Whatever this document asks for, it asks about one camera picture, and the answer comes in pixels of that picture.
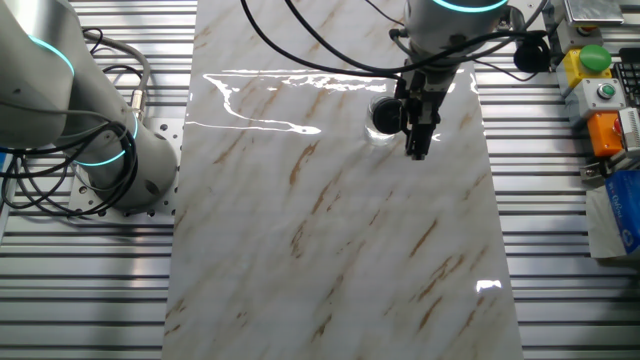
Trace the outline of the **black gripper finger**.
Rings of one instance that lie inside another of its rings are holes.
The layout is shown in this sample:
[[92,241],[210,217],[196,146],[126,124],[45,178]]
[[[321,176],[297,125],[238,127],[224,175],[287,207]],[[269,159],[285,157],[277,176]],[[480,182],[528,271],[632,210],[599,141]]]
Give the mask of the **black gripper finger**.
[[410,157],[414,161],[420,160],[421,126],[410,125],[409,127],[405,127],[403,129],[403,133],[406,135],[405,155],[407,157]]
[[432,136],[435,129],[436,129],[435,124],[421,125],[420,140],[419,140],[419,158],[420,159],[424,159],[428,154],[431,141],[432,141]]

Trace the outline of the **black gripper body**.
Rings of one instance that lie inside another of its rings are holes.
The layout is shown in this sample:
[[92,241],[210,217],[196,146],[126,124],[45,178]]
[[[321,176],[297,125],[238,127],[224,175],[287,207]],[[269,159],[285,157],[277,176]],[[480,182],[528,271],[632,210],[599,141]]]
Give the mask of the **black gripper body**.
[[436,127],[441,117],[439,108],[453,82],[453,69],[417,69],[405,72],[396,84],[395,98],[401,102],[404,129],[414,125]]

